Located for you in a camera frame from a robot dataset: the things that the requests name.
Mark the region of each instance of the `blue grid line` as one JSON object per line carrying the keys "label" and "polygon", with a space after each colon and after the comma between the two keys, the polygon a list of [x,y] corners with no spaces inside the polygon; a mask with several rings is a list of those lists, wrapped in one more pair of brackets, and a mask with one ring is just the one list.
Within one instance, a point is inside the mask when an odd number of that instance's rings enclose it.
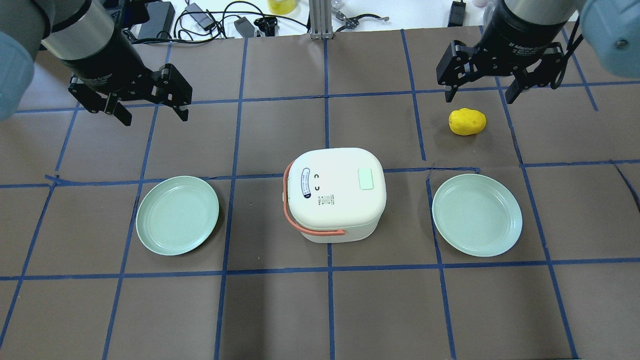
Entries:
{"label": "blue grid line", "polygon": [[152,108],[154,107],[156,104],[152,103],[152,102],[146,102],[144,104],[128,104],[128,105],[124,105],[125,108],[127,109],[133,109],[133,108]]}
{"label": "blue grid line", "polygon": [[[331,147],[329,128],[329,46],[327,39],[323,39],[323,59],[324,59],[324,148]],[[327,264],[327,289],[328,289],[328,316],[329,316],[329,358],[335,360],[335,331],[333,321],[333,248],[330,243],[326,244],[326,264]]]}
{"label": "blue grid line", "polygon": [[404,47],[404,57],[406,58],[406,68],[409,72],[409,82],[411,84],[411,97],[413,99],[413,115],[415,116],[415,127],[418,131],[418,142],[420,143],[420,155],[422,160],[426,161],[427,157],[424,154],[424,141],[422,139],[422,126],[420,124],[420,111],[418,111],[418,98],[415,95],[415,82],[413,80],[413,69],[411,68],[411,57],[409,56],[409,47],[406,44],[406,36],[404,35],[404,29],[400,29],[400,35],[402,36],[402,44]]}
{"label": "blue grid line", "polygon": [[451,352],[451,359],[456,360],[456,344],[453,338],[453,325],[451,323],[451,311],[449,309],[449,296],[447,295],[447,283],[444,276],[444,265],[442,264],[442,253],[440,252],[440,246],[438,245],[438,236],[436,235],[436,225],[433,220],[433,193],[431,191],[431,179],[427,178],[425,181],[427,187],[427,199],[429,201],[429,213],[431,220],[431,232],[433,233],[433,245],[436,249],[436,258],[438,260],[440,272],[440,290],[442,292],[442,307],[444,308],[444,318],[447,325],[447,335],[449,337],[449,351]]}
{"label": "blue grid line", "polygon": [[201,104],[228,104],[228,103],[237,103],[237,99],[224,99],[224,100],[198,100],[192,101],[192,105],[201,105]]}
{"label": "blue grid line", "polygon": [[74,124],[76,123],[76,117],[78,116],[78,109],[80,108],[80,102],[76,103],[76,109],[74,110],[73,116],[71,116],[71,122],[69,122],[69,128],[67,129],[67,134],[65,135],[65,141],[62,143],[62,149],[60,150],[60,156],[58,156],[58,162],[56,163],[57,172],[60,170],[60,165],[62,165],[62,158],[65,155],[65,151],[67,150],[67,144],[69,143],[69,138],[71,137],[71,130],[74,128]]}
{"label": "blue grid line", "polygon": [[21,189],[21,188],[48,188],[50,184],[4,184],[0,189]]}
{"label": "blue grid line", "polygon": [[312,268],[270,268],[270,269],[249,269],[249,270],[227,270],[227,275],[264,275],[264,274],[297,274],[305,272],[327,272],[325,266]]}
{"label": "blue grid line", "polygon": [[326,244],[326,253],[327,282],[329,289],[329,358],[331,360],[335,360],[335,326],[333,321],[333,249],[330,243]]}
{"label": "blue grid line", "polygon": [[142,160],[142,166],[140,168],[140,178],[138,180],[138,192],[136,194],[136,200],[133,203],[133,210],[131,211],[131,220],[129,222],[129,231],[127,233],[127,240],[125,242],[124,251],[122,254],[122,262],[120,263],[120,273],[118,274],[118,284],[116,285],[116,291],[113,297],[113,306],[111,308],[111,316],[109,317],[109,325],[107,328],[107,336],[104,340],[104,348],[102,349],[102,360],[107,359],[109,354],[109,345],[111,343],[111,334],[113,332],[113,324],[115,323],[116,312],[118,311],[118,303],[120,301],[120,291],[122,290],[122,281],[124,279],[124,272],[127,266],[127,258],[129,256],[129,246],[131,245],[131,237],[133,236],[133,227],[136,223],[136,214],[138,212],[138,206],[140,205],[140,196],[142,194],[142,185],[145,178],[145,172],[147,171],[147,160],[149,152],[151,150],[151,141],[153,139],[154,130],[156,128],[156,119],[158,114],[159,105],[156,105],[154,114],[151,120],[151,126],[149,127],[149,135],[147,138],[147,147],[145,148],[145,155]]}
{"label": "blue grid line", "polygon": [[640,258],[574,259],[574,260],[552,260],[551,262],[554,265],[624,264],[624,263],[640,263]]}
{"label": "blue grid line", "polygon": [[443,264],[445,269],[460,269],[460,268],[511,268],[519,266],[546,266],[546,260],[530,260],[530,261],[496,261],[490,263],[453,263]]}
{"label": "blue grid line", "polygon": [[322,99],[325,95],[300,95],[300,96],[279,96],[279,97],[250,97],[243,99],[243,102],[259,102],[259,101],[283,101],[283,100],[311,100]]}
{"label": "blue grid line", "polygon": [[18,110],[16,114],[36,114],[36,113],[59,113],[63,111],[75,111],[76,108],[58,108],[58,109],[32,109],[32,110]]}
{"label": "blue grid line", "polygon": [[[564,37],[564,41],[566,41],[568,43],[569,42],[569,37],[566,36],[566,31],[564,30],[564,28],[562,28],[562,36]],[[571,55],[571,57],[573,58],[573,62],[575,64],[575,68],[578,69],[578,74],[580,75],[580,78],[582,80],[582,84],[584,85],[584,89],[587,92],[587,96],[589,96],[589,101],[591,101],[591,105],[593,106],[593,109],[595,111],[598,111],[598,105],[596,104],[596,101],[593,98],[593,95],[591,94],[591,89],[589,89],[589,85],[587,83],[587,79],[584,77],[584,74],[582,73],[582,69],[580,68],[580,63],[578,62],[578,57],[575,55],[575,53],[573,53]]]}
{"label": "blue grid line", "polygon": [[238,152],[240,148],[240,128],[242,121],[242,104],[244,94],[244,75],[246,71],[246,53],[247,53],[248,39],[244,39],[244,49],[242,56],[242,67],[240,71],[240,90],[238,93],[238,110],[236,119],[236,143],[234,146],[234,162],[231,173],[231,189],[229,193],[229,206],[227,211],[227,233],[225,235],[225,253],[222,261],[222,274],[220,279],[220,299],[218,301],[218,321],[216,324],[216,339],[214,344],[214,360],[220,358],[220,339],[222,335],[222,318],[223,310],[225,306],[225,291],[227,288],[227,269],[229,264],[229,243],[231,239],[231,223],[234,212],[234,197],[236,194],[236,174],[238,164]]}
{"label": "blue grid line", "polygon": [[166,49],[166,56],[164,57],[164,63],[168,63],[169,59],[171,58],[171,48],[172,48],[172,44],[169,43]]}
{"label": "blue grid line", "polygon": [[589,86],[607,86],[607,85],[638,85],[640,84],[639,80],[630,80],[630,81],[611,81],[611,82],[603,82],[603,83],[587,83]]}
{"label": "blue grid line", "polygon": [[507,124],[509,125],[509,130],[511,131],[511,141],[513,141],[513,147],[515,148],[516,155],[518,156],[518,162],[523,164],[522,161],[522,153],[520,152],[520,146],[518,145],[518,140],[516,139],[516,130],[513,126],[513,121],[511,121],[511,113],[509,112],[509,108],[507,107],[507,99],[504,97],[504,93],[502,92],[502,87],[500,86],[500,81],[498,77],[495,77],[495,84],[498,88],[498,93],[500,94],[500,102],[502,103],[502,109],[504,110],[504,116],[507,118]]}
{"label": "blue grid line", "polygon": [[450,171],[473,171],[480,173],[480,168],[477,167],[413,167],[413,168],[386,168],[382,171],[384,173],[394,172],[423,172],[428,170],[450,170]]}
{"label": "blue grid line", "polygon": [[[598,83],[575,83],[575,84],[562,84],[561,87],[583,87],[583,86],[611,86],[611,85],[640,85],[640,81],[611,81],[611,82],[598,82]],[[475,88],[459,88],[459,92],[464,91],[487,91],[487,90],[497,90],[495,86],[487,86],[487,87],[475,87]],[[428,93],[439,93],[444,92],[444,89],[422,89],[416,90],[416,94],[428,94]],[[283,97],[256,97],[243,99],[243,102],[258,102],[258,101],[283,101],[283,100],[305,100],[305,99],[322,99],[322,98],[332,98],[332,97],[365,97],[365,96],[382,96],[382,95],[407,95],[411,94],[410,90],[405,91],[392,91],[392,92],[363,92],[363,93],[352,93],[352,94],[318,94],[318,95],[301,95],[301,96],[283,96]],[[225,103],[237,103],[237,99],[219,99],[219,100],[198,100],[191,102],[192,105],[199,104],[225,104]],[[125,104],[124,107],[129,108],[150,108],[155,106],[152,103],[145,104]],[[75,111],[75,108],[53,108],[53,109],[32,109],[32,110],[18,110],[16,114],[25,114],[25,113],[55,113],[61,111]],[[79,111],[85,111],[86,109],[82,106],[78,108]]]}
{"label": "blue grid line", "polygon": [[329,149],[331,147],[329,132],[329,47],[326,42],[327,39],[323,39],[323,65],[324,65],[324,148]]}
{"label": "blue grid line", "polygon": [[351,265],[334,266],[334,272],[381,271],[381,270],[431,270],[441,268],[441,264],[400,264],[400,265]]}
{"label": "blue grid line", "polygon": [[120,274],[27,275],[24,280],[117,279]]}
{"label": "blue grid line", "polygon": [[404,91],[382,91],[382,92],[358,92],[352,94],[329,94],[327,97],[365,97],[365,96],[386,96],[386,95],[408,95],[410,90]]}
{"label": "blue grid line", "polygon": [[27,274],[27,268],[29,267],[29,261],[31,260],[31,255],[33,254],[33,248],[36,245],[36,240],[38,239],[38,234],[40,233],[40,226],[42,226],[42,220],[44,219],[44,215],[47,213],[47,208],[49,207],[51,196],[53,195],[53,190],[55,188],[56,188],[56,181],[54,181],[49,187],[49,194],[47,195],[47,200],[44,202],[44,205],[42,206],[42,212],[40,213],[40,218],[38,218],[38,223],[36,225],[35,230],[33,231],[33,237],[31,237],[29,250],[27,251],[27,256],[24,260],[24,264],[22,265],[22,272],[20,273],[20,277],[18,278],[18,284],[16,285],[15,291],[13,292],[11,305],[9,305],[9,310],[7,311],[6,318],[4,319],[2,333],[0,333],[0,348],[2,348],[4,337],[6,336],[6,330],[7,328],[9,328],[9,322],[11,321],[13,310],[15,309],[15,303],[18,300],[18,294],[20,293],[20,288],[22,287],[22,283],[24,282],[24,276]]}
{"label": "blue grid line", "polygon": [[540,242],[542,244],[545,259],[547,260],[547,267],[549,270],[549,276],[551,277],[551,282],[554,287],[554,293],[556,294],[556,301],[558,303],[558,310],[560,311],[560,317],[562,318],[562,322],[564,325],[564,332],[566,334],[567,342],[569,348],[571,350],[572,357],[574,359],[578,358],[578,353],[575,349],[575,343],[573,342],[573,335],[571,332],[571,327],[569,326],[569,321],[566,317],[566,311],[564,310],[564,303],[562,300],[562,295],[560,294],[560,287],[558,286],[558,282],[556,279],[556,272],[554,270],[553,263],[551,262],[551,255],[549,254],[549,250],[547,248],[547,240],[545,238],[544,231],[542,229],[542,223],[540,221],[540,215],[538,214],[538,208],[536,206],[536,201],[533,195],[533,191],[531,189],[531,183],[529,182],[529,176],[527,175],[527,169],[522,166],[522,153],[520,152],[520,147],[518,146],[518,139],[516,137],[515,128],[513,127],[513,121],[511,120],[511,114],[509,112],[509,108],[507,107],[507,102],[504,97],[504,93],[502,91],[502,87],[500,86],[500,81],[498,78],[495,78],[495,83],[498,87],[498,93],[500,93],[500,101],[502,102],[502,109],[504,110],[505,117],[507,118],[507,123],[509,125],[509,130],[511,131],[511,139],[513,141],[513,147],[516,150],[516,154],[518,155],[518,161],[520,162],[520,168],[522,170],[522,176],[524,178],[524,182],[527,188],[527,193],[529,194],[529,200],[531,202],[531,207],[533,210],[534,217],[536,219],[536,224],[538,226],[538,233],[540,235]]}
{"label": "blue grid line", "polygon": [[222,275],[222,270],[184,271],[184,272],[136,272],[123,274],[125,279],[148,279],[152,277],[194,277]]}
{"label": "blue grid line", "polygon": [[573,163],[528,163],[522,164],[525,168],[530,167],[575,167],[586,165],[620,165],[620,164],[639,164],[640,159],[634,160],[603,160],[603,161],[576,161]]}
{"label": "blue grid line", "polygon": [[[50,175],[44,175],[45,179],[53,180]],[[140,180],[123,180],[123,181],[69,181],[59,179],[56,186],[68,187],[68,186],[117,186],[117,185],[133,185],[140,183]]]}
{"label": "blue grid line", "polygon": [[[385,173],[396,173],[396,172],[423,172],[423,171],[428,171],[428,170],[449,170],[449,171],[473,171],[475,173],[480,173],[481,169],[480,168],[476,168],[476,167],[415,167],[415,168],[388,168],[388,169],[383,169],[383,171]],[[236,175],[236,176],[213,176],[213,177],[207,177],[207,176],[200,176],[198,177],[199,179],[202,179],[204,181],[215,181],[215,180],[231,180],[231,179],[236,179],[236,180],[241,180],[241,179],[271,179],[271,178],[278,178],[278,177],[282,177],[283,174],[282,173],[277,173],[277,174],[248,174],[248,175]],[[45,178],[48,180],[53,180],[56,179],[53,176],[50,175],[45,175]],[[165,181],[169,179],[168,177],[164,178],[164,177],[160,177],[160,178],[153,178],[153,179],[144,179],[142,180],[143,184],[150,184],[150,183],[161,183],[162,181]],[[56,182],[56,186],[60,186],[60,187],[69,187],[69,186],[118,186],[118,185],[132,185],[132,184],[138,184],[140,183],[140,180],[121,180],[121,181],[71,181],[71,180],[64,180],[64,179],[57,179]],[[0,188],[45,188],[48,187],[49,185],[46,183],[42,183],[42,184],[4,184],[4,185],[0,185]]]}
{"label": "blue grid line", "polygon": [[[604,264],[624,264],[640,263],[640,258],[594,258],[594,259],[562,259],[552,260],[553,265],[604,265]],[[493,261],[487,263],[443,263],[443,264],[400,264],[400,265],[348,265],[332,266],[332,272],[363,272],[363,271],[394,271],[394,270],[436,270],[454,268],[502,268],[520,266],[547,266],[546,260],[529,261]],[[248,270],[227,270],[227,276],[247,276],[265,274],[300,274],[329,272],[328,266],[316,266],[308,268],[265,268]],[[124,273],[125,279],[142,279],[153,277],[194,277],[194,276],[217,276],[222,275],[222,270],[201,270],[185,272],[143,272]],[[59,274],[59,275],[25,275],[23,281],[33,280],[60,280],[60,279],[117,279],[120,274]],[[16,281],[20,275],[0,276],[0,281]]]}

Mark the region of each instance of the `green button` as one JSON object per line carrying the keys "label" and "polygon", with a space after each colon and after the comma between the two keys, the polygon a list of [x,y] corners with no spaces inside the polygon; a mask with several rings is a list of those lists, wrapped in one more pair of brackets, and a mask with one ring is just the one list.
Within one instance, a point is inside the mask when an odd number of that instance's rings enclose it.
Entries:
{"label": "green button", "polygon": [[371,175],[371,169],[369,169],[369,168],[359,168],[358,169],[358,179],[360,180],[360,189],[361,190],[372,190],[373,189],[373,175]]}

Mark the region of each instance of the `orange handle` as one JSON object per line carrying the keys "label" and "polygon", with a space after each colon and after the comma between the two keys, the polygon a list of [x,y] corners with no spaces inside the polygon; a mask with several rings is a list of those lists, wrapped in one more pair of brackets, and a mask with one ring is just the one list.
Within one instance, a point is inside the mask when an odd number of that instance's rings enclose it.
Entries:
{"label": "orange handle", "polygon": [[296,230],[298,230],[301,233],[305,233],[307,235],[313,235],[313,236],[336,236],[336,235],[346,234],[347,232],[342,229],[332,230],[332,231],[310,230],[310,229],[307,229],[306,227],[300,226],[297,222],[293,221],[293,219],[289,215],[289,197],[287,196],[287,178],[289,177],[289,171],[291,169],[291,165],[293,165],[293,162],[289,164],[289,166],[287,167],[287,170],[284,171],[284,175],[282,176],[282,202],[284,204],[283,205],[284,216],[287,218],[291,226],[295,227]]}

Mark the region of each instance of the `white rice cooker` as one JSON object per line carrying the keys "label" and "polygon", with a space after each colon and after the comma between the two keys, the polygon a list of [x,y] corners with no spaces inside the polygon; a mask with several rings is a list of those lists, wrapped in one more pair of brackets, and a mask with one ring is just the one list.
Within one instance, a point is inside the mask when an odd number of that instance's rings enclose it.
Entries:
{"label": "white rice cooker", "polygon": [[366,238],[387,203],[380,162],[356,147],[302,154],[284,173],[282,195],[288,221],[316,243]]}

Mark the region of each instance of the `qr code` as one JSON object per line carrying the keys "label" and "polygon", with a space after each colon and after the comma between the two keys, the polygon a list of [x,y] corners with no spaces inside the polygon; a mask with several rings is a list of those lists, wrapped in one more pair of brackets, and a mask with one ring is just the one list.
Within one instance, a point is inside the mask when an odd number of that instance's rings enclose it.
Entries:
{"label": "qr code", "polygon": [[333,195],[319,196],[318,205],[334,205]]}

